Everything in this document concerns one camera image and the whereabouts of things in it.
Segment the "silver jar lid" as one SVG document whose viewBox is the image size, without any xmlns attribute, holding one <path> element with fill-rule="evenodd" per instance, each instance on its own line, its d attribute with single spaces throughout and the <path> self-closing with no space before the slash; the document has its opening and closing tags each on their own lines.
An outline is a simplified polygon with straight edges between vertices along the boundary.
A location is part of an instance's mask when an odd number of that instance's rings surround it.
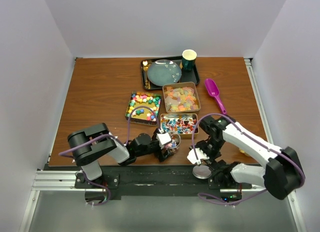
<svg viewBox="0 0 320 232">
<path fill-rule="evenodd" d="M 197 165 L 192 169 L 193 175 L 198 179 L 208 179 L 211 176 L 211 170 L 206 165 Z"/>
</svg>

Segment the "clear glass jar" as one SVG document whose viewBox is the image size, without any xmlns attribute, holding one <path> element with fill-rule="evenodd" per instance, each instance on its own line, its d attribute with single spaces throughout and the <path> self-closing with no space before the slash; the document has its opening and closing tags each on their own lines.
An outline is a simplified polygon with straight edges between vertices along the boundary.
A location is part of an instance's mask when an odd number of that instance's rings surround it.
<svg viewBox="0 0 320 232">
<path fill-rule="evenodd" d="M 181 144 L 181 137 L 178 133 L 175 132 L 169 132 L 169 135 L 171 137 L 171 143 L 166 145 L 167 152 L 169 153 L 176 153 L 178 152 Z"/>
</svg>

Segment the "gold tin of star candies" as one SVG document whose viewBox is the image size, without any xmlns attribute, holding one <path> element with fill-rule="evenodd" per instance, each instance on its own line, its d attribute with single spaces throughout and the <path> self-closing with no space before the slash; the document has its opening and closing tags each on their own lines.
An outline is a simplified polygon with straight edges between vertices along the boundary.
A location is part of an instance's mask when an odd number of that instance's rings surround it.
<svg viewBox="0 0 320 232">
<path fill-rule="evenodd" d="M 128 120 L 132 113 L 130 122 L 156 126 L 161 102 L 160 94 L 133 91 L 125 111 L 125 118 Z"/>
</svg>

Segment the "purple plastic scoop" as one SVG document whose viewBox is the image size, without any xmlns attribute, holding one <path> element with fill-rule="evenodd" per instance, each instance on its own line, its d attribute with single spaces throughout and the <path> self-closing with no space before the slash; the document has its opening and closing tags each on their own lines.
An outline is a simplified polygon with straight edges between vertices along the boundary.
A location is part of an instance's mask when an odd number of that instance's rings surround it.
<svg viewBox="0 0 320 232">
<path fill-rule="evenodd" d="M 220 111 L 225 115 L 227 114 L 227 111 L 225 109 L 225 106 L 223 105 L 222 100 L 220 99 L 220 91 L 213 79 L 207 78 L 204 81 L 204 85 L 206 87 L 206 90 L 210 97 L 214 98 L 217 102 Z"/>
</svg>

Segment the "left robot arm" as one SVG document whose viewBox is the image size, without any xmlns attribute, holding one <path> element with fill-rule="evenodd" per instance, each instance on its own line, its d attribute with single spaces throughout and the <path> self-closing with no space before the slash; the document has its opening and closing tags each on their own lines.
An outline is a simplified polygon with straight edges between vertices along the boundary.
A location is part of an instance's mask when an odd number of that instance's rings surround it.
<svg viewBox="0 0 320 232">
<path fill-rule="evenodd" d="M 122 143 L 112 135 L 105 123 L 73 132 L 67 141 L 70 149 L 60 156 L 71 153 L 92 188 L 100 187 L 104 181 L 98 162 L 101 157 L 108 155 L 121 166 L 132 164 L 138 157 L 149 154 L 154 154 L 162 162 L 173 154 L 170 149 L 176 145 L 173 135 L 161 128 L 157 128 L 152 136 L 141 133 L 135 139 Z"/>
</svg>

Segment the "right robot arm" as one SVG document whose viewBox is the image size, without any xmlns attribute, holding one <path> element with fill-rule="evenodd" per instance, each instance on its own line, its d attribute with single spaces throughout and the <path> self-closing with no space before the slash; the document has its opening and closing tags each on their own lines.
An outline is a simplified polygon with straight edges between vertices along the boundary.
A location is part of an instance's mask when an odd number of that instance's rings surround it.
<svg viewBox="0 0 320 232">
<path fill-rule="evenodd" d="M 192 143 L 187 159 L 195 165 L 207 164 L 214 183 L 228 188 L 241 183 L 258 185 L 280 200 L 304 185 L 306 176 L 294 149 L 281 148 L 263 140 L 228 115 L 218 114 L 217 119 L 213 116 L 208 114 L 196 124 L 209 137 Z M 258 165 L 216 161 L 225 142 L 243 150 Z"/>
</svg>

